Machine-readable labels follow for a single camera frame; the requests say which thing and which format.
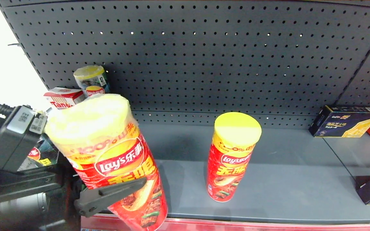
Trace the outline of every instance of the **lay's chips can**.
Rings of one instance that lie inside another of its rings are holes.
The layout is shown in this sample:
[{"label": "lay's chips can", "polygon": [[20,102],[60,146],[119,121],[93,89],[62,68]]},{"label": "lay's chips can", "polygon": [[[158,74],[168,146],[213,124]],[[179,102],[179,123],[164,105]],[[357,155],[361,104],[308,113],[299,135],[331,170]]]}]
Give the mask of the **lay's chips can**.
[{"label": "lay's chips can", "polygon": [[103,66],[89,65],[74,72],[75,81],[86,97],[109,93],[107,76]]},{"label": "lay's chips can", "polygon": [[99,94],[54,114],[45,132],[89,189],[146,177],[144,187],[108,209],[133,231],[154,231],[168,207],[151,151],[129,102]]},{"label": "lay's chips can", "polygon": [[215,120],[207,164],[207,191],[212,199],[232,199],[261,133],[261,125],[247,114],[228,112]]}]

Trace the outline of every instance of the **yellow lid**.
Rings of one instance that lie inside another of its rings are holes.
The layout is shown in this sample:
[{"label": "yellow lid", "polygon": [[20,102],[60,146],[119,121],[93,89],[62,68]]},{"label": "yellow lid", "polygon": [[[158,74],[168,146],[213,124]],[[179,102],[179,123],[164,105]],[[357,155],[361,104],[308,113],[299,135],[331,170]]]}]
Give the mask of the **yellow lid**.
[{"label": "yellow lid", "polygon": [[228,112],[215,120],[215,133],[230,146],[248,146],[258,142],[262,129],[257,120],[240,112]]},{"label": "yellow lid", "polygon": [[50,116],[45,133],[54,143],[90,142],[100,136],[116,137],[131,120],[126,98],[116,94],[96,94]]},{"label": "yellow lid", "polygon": [[74,77],[77,80],[84,80],[84,79],[93,78],[93,77],[98,76],[102,73],[104,73],[103,66],[88,65],[88,66],[85,66],[85,67],[78,68],[74,72]]}]

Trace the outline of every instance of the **lay's logo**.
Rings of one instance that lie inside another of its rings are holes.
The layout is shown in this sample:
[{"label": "lay's logo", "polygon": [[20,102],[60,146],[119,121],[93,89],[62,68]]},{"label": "lay's logo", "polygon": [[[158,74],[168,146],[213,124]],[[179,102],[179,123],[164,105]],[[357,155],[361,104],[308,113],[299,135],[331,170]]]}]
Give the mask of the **lay's logo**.
[{"label": "lay's logo", "polygon": [[124,154],[95,163],[95,169],[103,176],[131,172],[142,164],[144,160],[143,150],[142,143],[137,139],[135,145]]},{"label": "lay's logo", "polygon": [[88,96],[105,93],[104,88],[99,87],[99,86],[89,86],[85,89],[85,91]]},{"label": "lay's logo", "polygon": [[230,156],[230,155],[223,155],[222,156],[222,164],[235,164],[235,165],[239,165],[239,164],[244,164],[246,161],[249,160],[249,158],[251,157],[251,154],[245,156],[244,158],[236,158],[236,157],[233,157],[233,156]]}]

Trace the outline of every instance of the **store shelf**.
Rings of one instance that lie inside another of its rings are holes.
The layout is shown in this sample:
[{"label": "store shelf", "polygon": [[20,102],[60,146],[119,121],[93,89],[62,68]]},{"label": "store shelf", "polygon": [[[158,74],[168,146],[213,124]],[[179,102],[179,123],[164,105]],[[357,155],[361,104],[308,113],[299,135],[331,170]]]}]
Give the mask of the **store shelf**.
[{"label": "store shelf", "polygon": [[352,176],[370,175],[370,136],[355,138],[324,138]]},{"label": "store shelf", "polygon": [[370,223],[370,206],[323,139],[307,130],[264,129],[234,198],[206,192],[213,127],[141,124],[157,159],[172,218],[295,224]]}]

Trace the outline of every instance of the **white wall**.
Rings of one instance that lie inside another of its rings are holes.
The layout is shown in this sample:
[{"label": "white wall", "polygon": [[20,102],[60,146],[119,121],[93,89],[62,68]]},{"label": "white wall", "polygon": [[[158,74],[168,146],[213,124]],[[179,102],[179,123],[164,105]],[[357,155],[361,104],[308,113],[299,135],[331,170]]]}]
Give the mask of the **white wall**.
[{"label": "white wall", "polygon": [[46,110],[49,104],[42,97],[46,87],[22,48],[8,46],[17,42],[0,11],[0,104],[12,107],[25,104],[34,109]]}]

